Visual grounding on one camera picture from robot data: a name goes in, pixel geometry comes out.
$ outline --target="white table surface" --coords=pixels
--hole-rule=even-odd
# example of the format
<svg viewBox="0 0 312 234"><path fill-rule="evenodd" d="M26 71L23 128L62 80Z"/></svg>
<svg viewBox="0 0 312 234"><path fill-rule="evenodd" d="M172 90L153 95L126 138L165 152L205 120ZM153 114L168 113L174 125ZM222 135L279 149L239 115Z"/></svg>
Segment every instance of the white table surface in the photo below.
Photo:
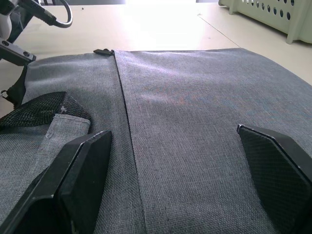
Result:
<svg viewBox="0 0 312 234"><path fill-rule="evenodd" d="M62 6L46 7L66 21ZM210 50L246 48L272 59L312 84L312 45L286 44L286 35L217 3L72 6L68 29L33 18L15 44L44 59L115 50ZM0 61L0 90L8 89L22 67ZM12 110L0 98L0 117Z"/></svg>

